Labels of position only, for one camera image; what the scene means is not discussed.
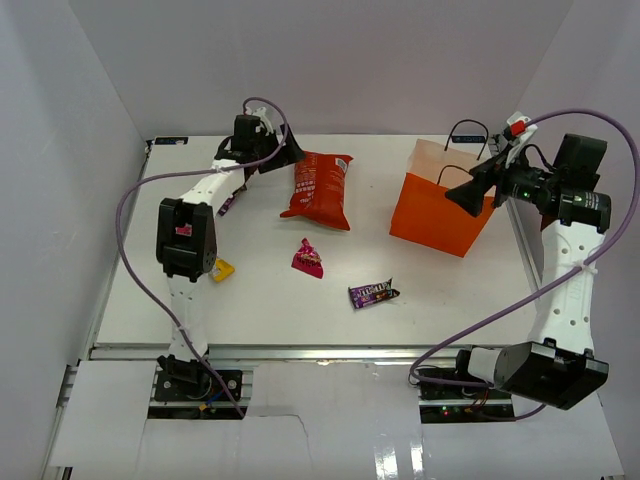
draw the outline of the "white platform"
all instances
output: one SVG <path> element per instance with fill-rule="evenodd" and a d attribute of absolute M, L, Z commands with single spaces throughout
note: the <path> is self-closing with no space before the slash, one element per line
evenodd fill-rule
<path fill-rule="evenodd" d="M 222 137 L 190 137 L 186 145 L 153 147 L 146 175 L 196 170 L 211 164 Z M 389 235 L 391 216 L 417 138 L 444 136 L 301 135 L 309 151 L 354 157 L 347 173 L 345 212 L 350 232 L 303 218 L 281 219 L 293 190 L 293 168 L 250 180 L 223 218 L 217 218 L 219 255 L 236 267 L 205 299 L 211 344 L 429 345 L 530 293 L 506 207 L 498 209 L 466 258 Z M 478 145 L 456 146 L 478 151 Z M 169 291 L 155 259 L 158 205 L 178 197 L 197 178 L 145 185 L 135 206 L 126 250 L 140 277 L 165 301 Z M 291 268 L 308 237 L 323 259 L 318 280 Z M 347 287 L 393 277 L 401 295 L 354 311 Z M 465 343 L 523 341 L 534 307 L 521 309 L 467 337 Z M 97 337 L 99 345 L 166 345 L 170 321 L 131 281 L 122 265 Z"/>
<path fill-rule="evenodd" d="M 242 422 L 153 420 L 146 418 L 148 363 L 153 367 L 80 364 L 51 465 L 73 466 L 73 480 L 597 480 L 622 474 L 596 395 L 568 412 L 547 408 L 516 423 L 421 425 L 406 366 L 282 362 L 254 371 Z M 529 403 L 514 399 L 514 408 L 523 413 Z"/>

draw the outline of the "pink candy wrapper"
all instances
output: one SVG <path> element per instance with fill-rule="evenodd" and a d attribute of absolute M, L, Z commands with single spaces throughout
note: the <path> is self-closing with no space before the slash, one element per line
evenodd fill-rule
<path fill-rule="evenodd" d="M 296 270 L 300 270 L 312 277 L 322 278 L 324 271 L 322 270 L 322 259 L 316 249 L 311 246 L 309 240 L 302 239 L 302 247 L 293 256 L 291 266 Z"/>

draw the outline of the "bag of chips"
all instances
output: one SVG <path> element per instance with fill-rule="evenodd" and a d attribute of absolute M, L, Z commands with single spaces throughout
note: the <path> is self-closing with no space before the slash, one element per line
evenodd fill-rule
<path fill-rule="evenodd" d="M 351 230 L 344 216 L 344 178 L 349 155 L 305 152 L 295 165 L 295 191 L 282 218 L 302 215 L 327 227 Z"/>

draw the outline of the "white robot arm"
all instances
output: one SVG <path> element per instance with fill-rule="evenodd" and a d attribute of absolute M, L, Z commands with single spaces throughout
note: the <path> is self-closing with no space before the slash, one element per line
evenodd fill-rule
<path fill-rule="evenodd" d="M 198 362 L 192 362 L 193 351 L 180 329 L 186 331 L 187 338 L 200 357 L 208 350 L 204 312 L 198 299 L 201 297 L 200 290 L 208 282 L 206 274 L 216 261 L 215 213 L 256 169 L 265 173 L 304 157 L 291 129 L 279 147 L 266 109 L 247 110 L 236 116 L 233 135 L 225 138 L 218 147 L 211 166 L 216 173 L 200 180 L 180 198 L 165 198 L 161 202 L 156 258 L 167 275 L 171 310 L 181 323 L 181 327 L 173 326 L 170 362 L 163 361 L 163 369 L 171 364 L 166 370 L 188 372 L 178 375 L 193 378 L 194 370 L 201 368 Z M 257 164 L 262 158 L 270 160 Z M 249 165 L 250 168 L 242 168 L 243 165 Z M 239 168 L 229 171 L 229 167 Z"/>
<path fill-rule="evenodd" d="M 233 160 L 214 160 L 212 169 L 238 165 Z M 180 197 L 183 206 L 192 209 L 196 205 L 206 205 L 215 214 L 222 204 L 233 193 L 244 185 L 244 170 L 238 169 L 230 172 L 220 172 L 200 180 L 191 190 Z M 193 225 L 176 227 L 177 235 L 193 235 Z M 204 355 L 209 348 L 206 329 L 203 323 L 203 315 L 200 305 L 194 299 L 201 297 L 200 290 L 206 287 L 209 279 L 207 275 L 200 275 L 195 282 L 183 275 L 167 276 L 169 290 L 171 292 L 171 310 L 181 321 L 188 337 L 199 355 Z M 184 337 L 173 325 L 169 354 L 176 359 L 189 361 L 193 354 L 186 345 Z"/>
<path fill-rule="evenodd" d="M 516 113 L 503 135 L 507 147 L 470 171 L 473 179 L 445 195 L 477 216 L 484 193 L 496 187 L 494 207 L 507 197 L 533 203 L 545 219 L 543 285 L 575 267 L 582 272 L 541 297 L 528 341 L 504 348 L 473 347 L 458 355 L 457 370 L 498 390 L 569 409 L 607 379 L 608 365 L 594 358 L 591 291 L 594 264 L 584 266 L 604 241 L 611 201 L 593 191 L 606 142 L 565 135 L 549 171 L 530 167 L 526 144 L 535 125 Z"/>

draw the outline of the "zip tie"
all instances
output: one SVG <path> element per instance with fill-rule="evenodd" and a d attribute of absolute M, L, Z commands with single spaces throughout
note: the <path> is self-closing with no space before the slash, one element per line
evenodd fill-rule
<path fill-rule="evenodd" d="M 578 261 L 575 261 L 573 263 L 561 263 L 561 264 L 558 265 L 558 267 L 564 267 L 564 268 L 576 268 L 576 267 L 578 267 L 583 272 L 590 273 L 591 275 L 597 275 L 597 273 L 598 273 L 598 269 L 596 267 L 593 267 L 591 265 L 587 265 L 582 260 L 578 260 Z"/>
<path fill-rule="evenodd" d="M 598 269 L 596 267 L 587 265 L 584 262 L 576 262 L 574 266 L 579 267 L 583 272 L 589 272 L 591 275 L 596 275 L 598 273 Z"/>

